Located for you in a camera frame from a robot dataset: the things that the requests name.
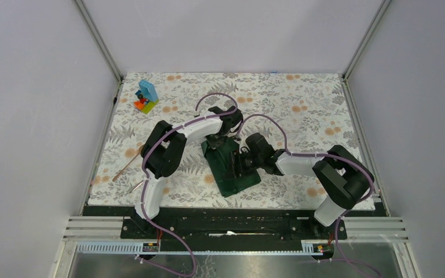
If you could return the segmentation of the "dark green cloth napkin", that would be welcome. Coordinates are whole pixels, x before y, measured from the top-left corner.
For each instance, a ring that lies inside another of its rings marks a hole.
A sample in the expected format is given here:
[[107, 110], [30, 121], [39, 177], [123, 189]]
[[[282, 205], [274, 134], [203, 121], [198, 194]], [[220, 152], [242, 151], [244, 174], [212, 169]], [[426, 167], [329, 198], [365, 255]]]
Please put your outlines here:
[[223, 197], [230, 197], [261, 182], [256, 169], [244, 169], [240, 160], [239, 144], [227, 138], [217, 148], [209, 141], [201, 143], [202, 153]]

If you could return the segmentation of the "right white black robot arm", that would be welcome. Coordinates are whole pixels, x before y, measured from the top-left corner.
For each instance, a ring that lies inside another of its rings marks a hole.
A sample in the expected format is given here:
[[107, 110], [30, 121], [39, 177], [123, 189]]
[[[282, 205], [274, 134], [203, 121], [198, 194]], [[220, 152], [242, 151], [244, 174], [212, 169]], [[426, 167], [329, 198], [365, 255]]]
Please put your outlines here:
[[263, 169], [270, 175], [314, 176], [327, 197], [309, 223], [312, 236], [322, 239], [347, 211], [366, 198], [374, 188], [374, 176], [349, 151], [334, 145], [325, 153], [292, 153], [275, 149], [260, 133], [246, 139], [241, 151], [229, 155], [228, 178], [239, 178]]

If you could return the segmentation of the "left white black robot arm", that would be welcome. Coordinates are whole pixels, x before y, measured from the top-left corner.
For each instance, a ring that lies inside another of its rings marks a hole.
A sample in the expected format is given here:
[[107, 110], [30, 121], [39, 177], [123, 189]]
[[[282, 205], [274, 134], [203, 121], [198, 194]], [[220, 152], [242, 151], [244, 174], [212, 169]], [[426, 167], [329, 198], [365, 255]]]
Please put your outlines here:
[[167, 178], [178, 169], [187, 144], [208, 136], [217, 140], [224, 138], [242, 120], [243, 114], [235, 106], [226, 111], [211, 107], [205, 114], [184, 123], [173, 125], [161, 120], [155, 125], [141, 150], [145, 179], [140, 200], [134, 207], [140, 216], [134, 230], [141, 237], [149, 238], [156, 232], [153, 219], [159, 214], [162, 189]]

